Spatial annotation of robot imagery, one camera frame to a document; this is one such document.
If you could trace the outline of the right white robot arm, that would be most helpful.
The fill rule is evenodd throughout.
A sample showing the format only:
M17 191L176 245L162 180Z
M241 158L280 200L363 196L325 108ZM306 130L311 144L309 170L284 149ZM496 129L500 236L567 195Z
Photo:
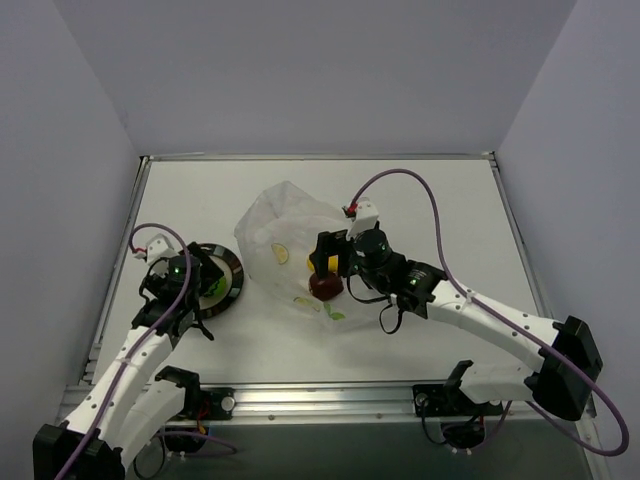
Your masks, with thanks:
M379 228L350 239L346 231L321 232L310 261L319 278L338 260L345 280L359 277L400 315L455 326L509 353L519 365L482 369L460 361L447 380L444 400L455 412L494 401L532 401L567 421L582 417L603 362L588 324L560 322L508 307L456 283L445 271L392 250Z

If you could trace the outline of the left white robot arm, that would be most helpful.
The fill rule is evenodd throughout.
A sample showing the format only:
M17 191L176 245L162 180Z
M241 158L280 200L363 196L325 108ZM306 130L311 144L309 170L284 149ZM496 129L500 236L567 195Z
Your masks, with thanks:
M123 479L135 457L170 419L195 420L213 401L197 373L165 365L184 334L212 333L201 301L226 283L210 244L176 252L164 238L142 252L144 303L113 362L60 424L45 424L33 444L37 479Z

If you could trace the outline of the clear plastic bag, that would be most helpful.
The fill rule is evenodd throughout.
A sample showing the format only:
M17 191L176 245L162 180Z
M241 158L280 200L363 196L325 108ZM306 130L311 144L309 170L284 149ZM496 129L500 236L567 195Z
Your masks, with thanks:
M319 201L289 181L263 190L234 229L245 273L291 316L335 334L375 330L383 302L364 305L356 298L373 298L358 278L351 291L321 300L310 290L309 255L323 231L349 226L343 213Z

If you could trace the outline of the dark red fake fruit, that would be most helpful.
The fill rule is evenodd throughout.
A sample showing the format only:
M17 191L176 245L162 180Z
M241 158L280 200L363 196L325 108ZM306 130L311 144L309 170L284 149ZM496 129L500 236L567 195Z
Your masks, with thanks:
M316 273L309 278L309 292L322 302L334 299L343 291L342 279L333 272L329 272L325 278L320 278Z

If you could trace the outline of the green fake lime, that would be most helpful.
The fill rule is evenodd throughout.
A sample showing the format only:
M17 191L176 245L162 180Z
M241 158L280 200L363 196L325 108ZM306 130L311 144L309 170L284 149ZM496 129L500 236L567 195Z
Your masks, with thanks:
M218 296L224 296L226 292L227 281L225 277L222 277L213 282L208 289L202 294L205 298L214 298Z

